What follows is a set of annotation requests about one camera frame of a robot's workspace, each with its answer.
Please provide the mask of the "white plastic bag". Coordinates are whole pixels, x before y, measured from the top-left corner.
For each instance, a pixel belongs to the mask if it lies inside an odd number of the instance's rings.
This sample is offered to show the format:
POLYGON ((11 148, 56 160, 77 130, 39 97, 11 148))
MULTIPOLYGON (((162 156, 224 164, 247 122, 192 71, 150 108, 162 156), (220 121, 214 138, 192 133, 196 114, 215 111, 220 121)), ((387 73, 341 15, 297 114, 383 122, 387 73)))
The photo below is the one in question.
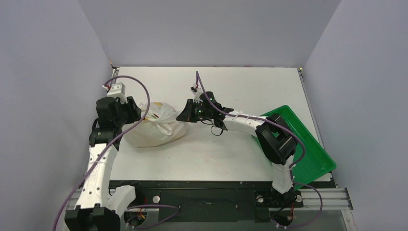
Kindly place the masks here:
POLYGON ((145 119, 123 138, 137 148, 155 147, 177 140, 188 130, 186 122, 176 120, 178 115, 171 105, 152 102, 145 119))

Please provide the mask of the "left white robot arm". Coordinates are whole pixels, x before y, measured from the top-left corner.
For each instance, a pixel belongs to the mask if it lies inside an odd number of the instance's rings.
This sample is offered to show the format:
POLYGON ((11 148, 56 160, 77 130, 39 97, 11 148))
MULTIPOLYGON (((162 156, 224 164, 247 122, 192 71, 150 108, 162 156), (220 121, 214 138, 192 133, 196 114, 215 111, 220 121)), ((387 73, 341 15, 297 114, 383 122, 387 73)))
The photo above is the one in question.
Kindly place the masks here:
POLYGON ((98 117, 89 136, 89 166, 82 191, 73 210, 64 221, 70 231, 119 231, 126 206, 138 207, 143 193, 133 186, 119 187, 119 194, 109 201, 108 190, 112 166, 119 150, 122 127, 138 122, 141 109, 133 97, 104 97, 96 102, 98 117))

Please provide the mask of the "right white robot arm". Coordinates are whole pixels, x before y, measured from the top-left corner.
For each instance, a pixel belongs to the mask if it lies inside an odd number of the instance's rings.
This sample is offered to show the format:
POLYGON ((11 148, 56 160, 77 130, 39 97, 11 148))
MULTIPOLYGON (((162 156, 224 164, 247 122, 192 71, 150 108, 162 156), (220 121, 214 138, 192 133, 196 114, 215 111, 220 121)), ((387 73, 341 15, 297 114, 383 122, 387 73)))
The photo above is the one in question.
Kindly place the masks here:
POLYGON ((196 90, 194 98, 187 100, 176 120, 188 123, 210 121, 221 130, 240 131, 256 137, 265 157, 272 163, 272 201, 284 205, 290 200, 293 158, 298 142, 280 115, 265 117, 243 114, 223 107, 216 101, 213 92, 196 90))

